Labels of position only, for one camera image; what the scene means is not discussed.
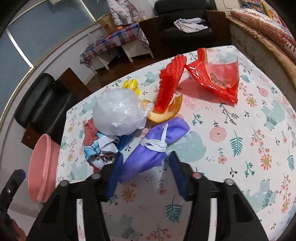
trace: purple mask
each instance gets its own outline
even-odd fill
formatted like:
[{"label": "purple mask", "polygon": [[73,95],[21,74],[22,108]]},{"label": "purple mask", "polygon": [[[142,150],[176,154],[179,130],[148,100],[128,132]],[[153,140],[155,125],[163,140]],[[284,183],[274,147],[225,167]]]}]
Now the purple mask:
[{"label": "purple mask", "polygon": [[[132,179],[138,173],[147,171],[153,167],[161,166],[162,161],[166,157],[166,146],[182,138],[189,131],[189,129],[190,127],[188,124],[179,117],[172,118],[153,127],[146,134],[146,139],[140,142],[140,145],[138,145],[135,150],[133,150],[133,152],[124,162],[121,174],[119,176],[119,182],[123,183]],[[155,142],[157,144],[159,143],[159,147],[156,149],[161,149],[161,152],[151,150],[154,149],[151,144]]]}]

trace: black sofa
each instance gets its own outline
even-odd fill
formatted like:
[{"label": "black sofa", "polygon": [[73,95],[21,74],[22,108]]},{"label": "black sofa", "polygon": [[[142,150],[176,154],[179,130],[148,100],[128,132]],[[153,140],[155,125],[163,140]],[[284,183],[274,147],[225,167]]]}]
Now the black sofa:
[{"label": "black sofa", "polygon": [[[186,53],[199,47],[212,47],[212,33],[206,10],[217,10],[214,0],[158,0],[154,4],[158,17],[155,20],[161,41],[169,44],[177,53]],[[197,33],[185,33],[174,25],[180,18],[201,18],[207,29]]]},{"label": "black sofa", "polygon": [[60,145],[67,111],[90,94],[70,68],[56,81],[48,73],[39,75],[14,114],[26,129],[22,143],[33,149],[39,137],[48,134]]}]

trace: red plastic bag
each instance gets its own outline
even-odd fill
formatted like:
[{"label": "red plastic bag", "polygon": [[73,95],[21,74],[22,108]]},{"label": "red plastic bag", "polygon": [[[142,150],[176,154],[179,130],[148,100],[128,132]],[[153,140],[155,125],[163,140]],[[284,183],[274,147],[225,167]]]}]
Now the red plastic bag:
[{"label": "red plastic bag", "polygon": [[238,60],[229,64],[207,63],[206,51],[198,49],[198,58],[185,68],[202,86],[207,87],[224,99],[237,104],[237,88],[239,85]]}]

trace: pink container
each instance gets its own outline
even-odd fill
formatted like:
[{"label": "pink container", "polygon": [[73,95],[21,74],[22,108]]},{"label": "pink container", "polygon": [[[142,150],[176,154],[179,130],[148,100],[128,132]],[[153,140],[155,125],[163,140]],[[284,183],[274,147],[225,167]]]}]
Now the pink container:
[{"label": "pink container", "polygon": [[46,202],[55,190],[57,161],[60,145],[43,134],[32,153],[29,172],[28,188],[33,202]]}]

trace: pink polka dot fabric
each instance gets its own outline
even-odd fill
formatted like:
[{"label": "pink polka dot fabric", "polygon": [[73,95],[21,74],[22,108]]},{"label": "pink polka dot fabric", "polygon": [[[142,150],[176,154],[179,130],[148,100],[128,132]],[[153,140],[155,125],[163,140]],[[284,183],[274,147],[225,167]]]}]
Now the pink polka dot fabric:
[{"label": "pink polka dot fabric", "polygon": [[273,40],[296,63],[296,41],[289,29],[251,9],[233,9],[231,15]]}]

